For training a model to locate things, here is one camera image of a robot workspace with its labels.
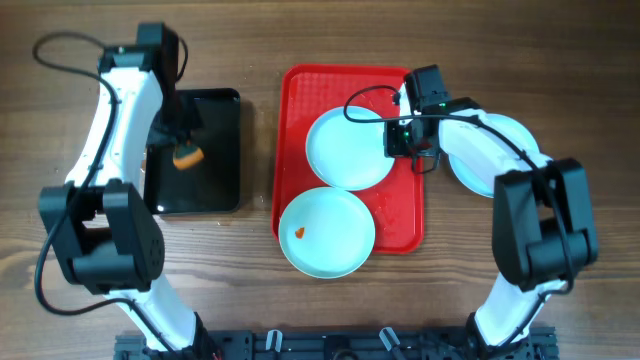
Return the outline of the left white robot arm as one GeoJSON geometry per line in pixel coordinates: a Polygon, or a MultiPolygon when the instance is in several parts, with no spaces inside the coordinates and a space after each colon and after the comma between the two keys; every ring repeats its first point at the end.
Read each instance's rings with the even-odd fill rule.
{"type": "Polygon", "coordinates": [[[108,46],[87,34],[59,31],[38,39],[32,56],[47,68],[99,83],[80,157],[62,185],[43,188],[39,197],[47,238],[34,273],[36,299],[59,316],[119,305],[143,332],[143,349],[151,359],[219,358],[202,320],[163,274],[163,234],[140,193],[141,164],[154,123],[177,114],[175,84],[188,59],[186,43],[162,22],[141,23],[132,45],[108,46]],[[99,47],[96,71],[43,59],[41,47],[61,38],[99,47]],[[79,309],[49,303],[43,270],[50,252],[68,283],[103,301],[79,309]]]}

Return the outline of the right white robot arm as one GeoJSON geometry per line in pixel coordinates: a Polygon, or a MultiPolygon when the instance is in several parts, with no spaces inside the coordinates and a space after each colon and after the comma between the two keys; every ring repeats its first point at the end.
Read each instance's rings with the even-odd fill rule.
{"type": "Polygon", "coordinates": [[[405,75],[393,102],[400,113],[386,125],[386,155],[446,154],[489,189],[499,274],[468,319],[465,348],[478,358],[514,351],[546,302],[569,294],[597,259],[586,172],[573,158],[541,153],[517,121],[452,98],[435,65],[405,75]]]}

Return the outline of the orange green scrub sponge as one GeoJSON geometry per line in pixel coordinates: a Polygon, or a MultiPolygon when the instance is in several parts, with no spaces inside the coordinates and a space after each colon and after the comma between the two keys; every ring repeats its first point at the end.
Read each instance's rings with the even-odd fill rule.
{"type": "Polygon", "coordinates": [[[186,170],[204,159],[204,153],[197,145],[186,142],[174,148],[172,162],[178,170],[186,170]]]}

